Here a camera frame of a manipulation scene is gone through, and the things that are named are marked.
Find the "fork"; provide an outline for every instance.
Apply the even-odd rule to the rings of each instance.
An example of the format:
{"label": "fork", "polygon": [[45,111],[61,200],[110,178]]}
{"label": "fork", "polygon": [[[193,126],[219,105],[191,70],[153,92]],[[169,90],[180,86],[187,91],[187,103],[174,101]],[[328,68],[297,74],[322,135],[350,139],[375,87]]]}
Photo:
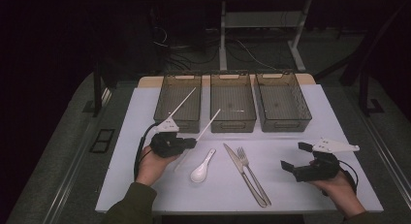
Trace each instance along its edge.
{"label": "fork", "polygon": [[238,153],[239,160],[242,163],[242,166],[246,167],[248,169],[248,172],[250,172],[251,176],[253,177],[254,182],[256,183],[258,190],[263,196],[264,201],[267,203],[268,206],[271,206],[271,201],[269,200],[269,197],[267,196],[263,187],[260,185],[260,182],[258,181],[258,179],[254,176],[253,171],[251,171],[250,169],[250,166],[249,166],[250,162],[248,162],[248,158],[244,152],[244,149],[242,147],[238,148],[237,153]]}

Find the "spoon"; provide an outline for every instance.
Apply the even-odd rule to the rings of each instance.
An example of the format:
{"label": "spoon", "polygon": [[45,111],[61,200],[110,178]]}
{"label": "spoon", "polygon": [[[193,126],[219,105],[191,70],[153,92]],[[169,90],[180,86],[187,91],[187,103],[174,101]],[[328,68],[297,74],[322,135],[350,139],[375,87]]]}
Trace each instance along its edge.
{"label": "spoon", "polygon": [[208,162],[211,159],[212,155],[214,155],[215,149],[211,149],[208,155],[205,158],[205,161],[196,168],[193,173],[191,173],[191,180],[193,182],[203,182],[206,179],[206,169],[208,167]]}

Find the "hand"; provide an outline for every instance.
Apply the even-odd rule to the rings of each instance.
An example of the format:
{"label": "hand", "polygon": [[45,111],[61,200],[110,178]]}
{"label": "hand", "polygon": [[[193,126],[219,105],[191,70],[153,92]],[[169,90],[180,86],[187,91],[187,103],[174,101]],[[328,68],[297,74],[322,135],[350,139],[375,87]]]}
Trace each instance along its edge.
{"label": "hand", "polygon": [[338,174],[331,179],[310,181],[309,183],[325,191],[345,218],[349,219],[365,212],[365,208],[360,203],[350,182],[348,182],[347,176],[345,176],[343,172],[339,171]]}
{"label": "hand", "polygon": [[146,146],[142,150],[142,161],[139,166],[139,175],[136,182],[151,186],[157,179],[161,177],[167,165],[173,162],[177,156],[162,158],[151,151],[150,146]]}

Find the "dark green sleeve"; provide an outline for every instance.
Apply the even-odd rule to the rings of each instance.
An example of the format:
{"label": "dark green sleeve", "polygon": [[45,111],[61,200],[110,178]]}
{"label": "dark green sleeve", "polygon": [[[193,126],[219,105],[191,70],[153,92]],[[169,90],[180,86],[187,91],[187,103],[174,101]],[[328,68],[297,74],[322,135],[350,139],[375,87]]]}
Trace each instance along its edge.
{"label": "dark green sleeve", "polygon": [[369,212],[363,212],[358,215],[353,216],[343,224],[378,224],[380,223],[377,219]]}
{"label": "dark green sleeve", "polygon": [[124,199],[107,211],[102,223],[151,224],[151,209],[156,196],[156,191],[151,187],[134,182]]}

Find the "white rod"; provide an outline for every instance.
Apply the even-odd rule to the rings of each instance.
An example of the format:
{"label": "white rod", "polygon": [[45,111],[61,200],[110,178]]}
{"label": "white rod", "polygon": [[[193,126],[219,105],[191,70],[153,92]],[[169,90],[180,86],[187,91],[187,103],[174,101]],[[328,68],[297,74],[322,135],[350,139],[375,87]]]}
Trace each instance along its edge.
{"label": "white rod", "polygon": [[175,114],[175,112],[178,111],[178,109],[182,106],[182,104],[184,104],[184,102],[188,99],[188,97],[190,97],[191,93],[193,93],[195,89],[196,89],[196,87],[193,88],[193,90],[190,92],[190,94],[188,94],[187,97],[185,97],[185,99],[177,106],[177,108],[174,110],[173,113],[170,114],[169,117],[173,116]]}
{"label": "white rod", "polygon": [[203,133],[206,131],[208,126],[211,124],[211,122],[217,117],[217,115],[220,113],[221,109],[218,109],[218,111],[215,113],[215,115],[212,117],[211,121],[206,125],[205,129],[203,130],[202,134],[196,139],[196,142],[199,141],[199,139],[202,137]]}
{"label": "white rod", "polygon": [[[203,132],[200,134],[200,136],[196,139],[196,142],[199,141],[199,139],[202,137],[203,133],[206,131],[208,126],[211,124],[211,122],[217,117],[217,115],[220,113],[221,109],[218,109],[218,111],[215,113],[215,115],[212,117],[211,121],[208,123],[208,125],[205,127]],[[190,152],[190,149],[185,150],[184,155],[182,156],[181,160],[178,162],[178,164],[174,168],[174,172],[176,172],[179,168],[179,166],[184,162],[184,160],[187,158],[188,153]]]}

